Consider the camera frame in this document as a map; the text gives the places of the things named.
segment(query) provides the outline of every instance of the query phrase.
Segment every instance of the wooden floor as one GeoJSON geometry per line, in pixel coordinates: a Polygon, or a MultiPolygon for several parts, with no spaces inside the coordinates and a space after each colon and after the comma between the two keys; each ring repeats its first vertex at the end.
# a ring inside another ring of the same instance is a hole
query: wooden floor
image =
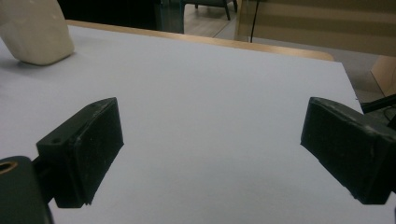
{"type": "MultiPolygon", "coordinates": [[[[231,20],[235,18],[236,13],[233,4],[228,4],[231,20]]],[[[184,12],[184,33],[186,35],[199,35],[214,37],[230,21],[227,20],[225,9],[222,7],[204,7],[186,5],[184,12]]]]}

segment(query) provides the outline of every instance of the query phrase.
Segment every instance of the floor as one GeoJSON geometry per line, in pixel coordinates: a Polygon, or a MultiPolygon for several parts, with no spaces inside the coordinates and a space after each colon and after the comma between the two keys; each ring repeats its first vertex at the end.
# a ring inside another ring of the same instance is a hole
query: floor
{"type": "MultiPolygon", "coordinates": [[[[203,7],[199,6],[197,9],[193,5],[186,5],[185,10],[185,34],[209,36],[221,39],[233,39],[235,31],[236,13],[233,10],[233,4],[228,5],[231,20],[227,20],[224,8],[220,7],[203,7]]],[[[253,42],[276,45],[297,49],[312,49],[330,53],[337,62],[343,64],[346,73],[352,84],[354,91],[361,103],[372,102],[374,100],[383,98],[384,95],[379,88],[371,73],[371,68],[378,58],[378,55],[353,52],[340,49],[328,49],[315,46],[300,45],[294,43],[287,43],[269,39],[254,38],[253,42]]],[[[371,117],[387,123],[385,112],[377,111],[370,113],[371,117]]]]}

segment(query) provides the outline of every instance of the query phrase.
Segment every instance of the white object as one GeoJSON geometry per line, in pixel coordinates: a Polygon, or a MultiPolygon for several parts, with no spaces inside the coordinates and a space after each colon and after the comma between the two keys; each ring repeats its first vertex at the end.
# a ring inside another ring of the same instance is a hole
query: white object
{"type": "Polygon", "coordinates": [[[56,0],[0,0],[0,36],[25,63],[56,63],[74,50],[56,0]]]}
{"type": "Polygon", "coordinates": [[[57,224],[394,222],[393,194],[360,204],[300,146],[310,96],[360,110],[340,63],[69,29],[77,52],[53,66],[0,54],[0,158],[34,159],[83,106],[118,98],[125,145],[91,206],[50,203],[57,224]]]}

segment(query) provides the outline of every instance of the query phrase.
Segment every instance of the gray chair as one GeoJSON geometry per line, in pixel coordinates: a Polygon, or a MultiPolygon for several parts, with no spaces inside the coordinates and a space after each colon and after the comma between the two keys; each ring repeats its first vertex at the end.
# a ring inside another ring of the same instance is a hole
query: gray chair
{"type": "Polygon", "coordinates": [[[225,8],[225,13],[227,13],[227,18],[230,20],[230,11],[228,10],[227,4],[233,2],[233,8],[235,9],[235,12],[238,9],[238,4],[236,3],[236,0],[181,0],[182,3],[182,9],[183,9],[183,14],[184,14],[184,7],[187,4],[193,4],[195,5],[195,8],[198,8],[199,5],[201,6],[207,6],[207,7],[224,7],[225,8]]]}

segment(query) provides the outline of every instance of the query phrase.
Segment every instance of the white table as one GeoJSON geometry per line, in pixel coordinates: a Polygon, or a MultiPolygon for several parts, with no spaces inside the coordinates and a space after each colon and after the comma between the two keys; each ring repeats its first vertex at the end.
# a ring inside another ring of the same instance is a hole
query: white table
{"type": "Polygon", "coordinates": [[[300,146],[310,96],[359,110],[340,63],[70,27],[71,57],[18,63],[0,44],[0,158],[115,96],[125,146],[70,223],[392,223],[300,146]]]}

